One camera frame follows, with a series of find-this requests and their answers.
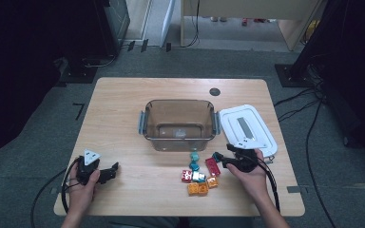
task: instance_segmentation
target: wrist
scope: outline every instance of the wrist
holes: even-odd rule
[[[267,191],[255,192],[255,193],[251,194],[251,197],[255,204],[260,204],[260,203],[271,201],[271,198],[269,197],[269,194]]]
[[[79,212],[68,211],[67,216],[65,217],[65,221],[62,225],[62,228],[74,228],[79,227],[82,221],[83,215]]]

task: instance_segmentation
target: toy block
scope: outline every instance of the toy block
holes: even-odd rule
[[[189,164],[189,167],[193,170],[193,171],[198,171],[200,170],[200,166],[197,165],[197,163],[195,161],[192,161],[190,164]]]
[[[182,171],[182,182],[191,182],[192,180],[192,171],[191,170],[183,170]]]
[[[194,151],[191,153],[191,161],[196,162],[200,159],[200,156],[198,155],[197,151]]]
[[[193,171],[192,172],[192,181],[198,182],[200,180],[200,172]]]
[[[216,177],[207,178],[206,182],[209,188],[214,188],[218,186],[218,180],[216,179]]]
[[[201,195],[206,195],[208,193],[209,189],[207,187],[206,182],[198,183],[198,193]]]
[[[221,174],[220,169],[218,168],[218,164],[216,163],[214,158],[210,158],[205,160],[206,166],[209,169],[210,176],[217,177]]]
[[[206,176],[203,173],[200,173],[200,177],[198,178],[198,182],[205,182]]]
[[[215,160],[216,163],[221,162],[220,158],[218,157],[219,152],[215,152],[212,154],[212,158]]]
[[[198,194],[200,186],[196,182],[188,183],[188,194],[189,196]]]

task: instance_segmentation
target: black controller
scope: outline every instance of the black controller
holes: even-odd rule
[[[258,157],[254,149],[241,149],[232,144],[228,144],[227,149],[234,152],[235,159],[225,158],[219,152],[213,154],[213,158],[216,162],[221,162],[223,168],[226,168],[226,164],[231,163],[241,172],[249,173],[258,166]]]
[[[86,185],[88,183],[88,179],[90,175],[97,169],[99,166],[100,160],[96,160],[89,165],[85,165],[85,157],[79,157],[79,166],[78,171],[76,173],[76,179],[82,185]],[[115,179],[116,172],[118,170],[118,163],[116,162],[114,165],[111,166],[109,169],[100,170],[100,178],[97,182],[103,184],[111,179]]]

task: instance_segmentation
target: red block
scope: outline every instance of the red block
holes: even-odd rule
[[[206,166],[209,169],[210,176],[217,177],[221,174],[221,171],[218,168],[218,165],[216,164],[216,161],[214,158],[210,158],[205,160]]]
[[[191,170],[183,170],[182,171],[182,182],[191,182],[192,180],[192,171]]]

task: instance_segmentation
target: finger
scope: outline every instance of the finger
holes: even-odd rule
[[[260,151],[260,149],[255,149],[254,151],[256,152],[257,157],[263,161],[263,153],[262,153],[262,151]]]
[[[100,170],[96,169],[94,172],[90,175],[90,178],[88,179],[88,183],[86,184],[86,187],[91,189],[91,191],[94,190],[94,186],[96,185],[96,182],[100,178]]]
[[[232,173],[237,178],[239,177],[241,171],[235,165],[228,163],[226,164],[226,167],[230,171],[230,173]]]
[[[70,173],[69,173],[70,179],[76,179],[76,173],[77,173],[78,166],[79,166],[78,161],[73,164],[72,169],[70,170]]]

